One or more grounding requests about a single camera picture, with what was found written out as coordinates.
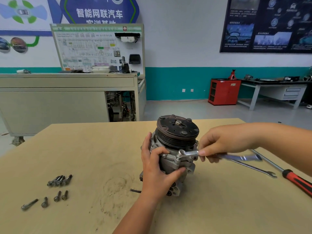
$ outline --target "white wall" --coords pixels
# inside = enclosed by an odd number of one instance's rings
[[[137,0],[147,67],[311,66],[312,54],[219,53],[227,0]],[[10,41],[15,36],[1,36]],[[33,43],[35,37],[21,37]],[[0,67],[60,67],[52,37],[26,54],[0,54]]]

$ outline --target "teal wall stripe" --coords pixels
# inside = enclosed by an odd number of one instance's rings
[[[27,69],[32,73],[57,73],[60,67],[1,67],[0,74]],[[228,78],[232,67],[146,67],[147,100],[207,99],[212,78]],[[236,77],[254,78],[303,76],[309,67],[236,67]],[[251,98],[254,89],[241,86],[239,98]]]

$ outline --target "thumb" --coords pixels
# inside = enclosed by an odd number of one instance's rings
[[[174,182],[177,181],[177,179],[179,179],[182,174],[186,171],[185,167],[179,168],[177,170],[175,170],[174,172],[170,173],[169,175],[167,175],[166,177],[166,181],[172,185]]]
[[[225,153],[226,152],[226,148],[224,145],[222,145],[219,142],[215,142],[203,149],[201,149],[198,154],[199,156],[210,156],[216,153]]]

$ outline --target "fingernail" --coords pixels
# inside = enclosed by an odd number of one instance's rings
[[[198,155],[199,155],[199,156],[205,156],[205,150],[200,150],[200,151],[198,152]]]

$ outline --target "bolt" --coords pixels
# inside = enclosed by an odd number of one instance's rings
[[[34,203],[36,203],[38,201],[38,199],[35,199],[35,200],[33,200],[33,201],[31,201],[30,203],[28,203],[28,204],[24,204],[22,207],[21,207],[21,209],[23,210],[23,211],[26,211],[27,209],[29,209]]]
[[[61,192],[59,191],[59,192],[57,193],[57,196],[54,197],[54,201],[55,201],[55,202],[60,201],[60,194],[61,194]]]
[[[48,181],[47,186],[53,186],[53,181],[57,180],[60,176],[55,177],[52,181]]]
[[[68,191],[65,191],[65,194],[62,195],[62,200],[67,200],[68,198]]]
[[[182,125],[182,122],[181,121],[176,121],[175,123],[177,126],[181,126]]]
[[[48,206],[49,206],[49,204],[48,204],[48,197],[45,197],[43,203],[41,204],[41,207],[42,208],[46,208]]]
[[[65,176],[62,176],[62,178],[57,181],[57,186],[61,186],[64,180],[65,180]]]
[[[59,178],[57,178],[56,180],[54,180],[52,186],[56,186],[56,185],[57,185],[57,182],[58,182],[62,177],[63,177],[63,175],[60,175]]]
[[[65,186],[65,185],[68,185],[69,182],[71,181],[71,178],[73,177],[72,174],[70,174],[64,181],[62,181],[62,185]]]

